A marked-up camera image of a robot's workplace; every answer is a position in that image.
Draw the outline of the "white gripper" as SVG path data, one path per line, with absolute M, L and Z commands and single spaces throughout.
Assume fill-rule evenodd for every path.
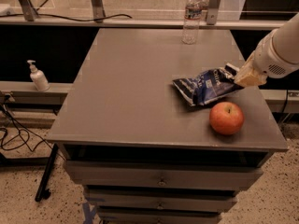
M 283 78 L 298 69 L 298 32 L 275 29 L 259 42 L 235 75 L 234 82 L 244 88 L 260 86 L 266 83 L 267 77 Z

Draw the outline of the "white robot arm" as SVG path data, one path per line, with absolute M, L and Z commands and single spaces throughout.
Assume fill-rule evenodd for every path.
M 264 85 L 299 69 L 299 14 L 265 36 L 235 75 L 242 87 Z

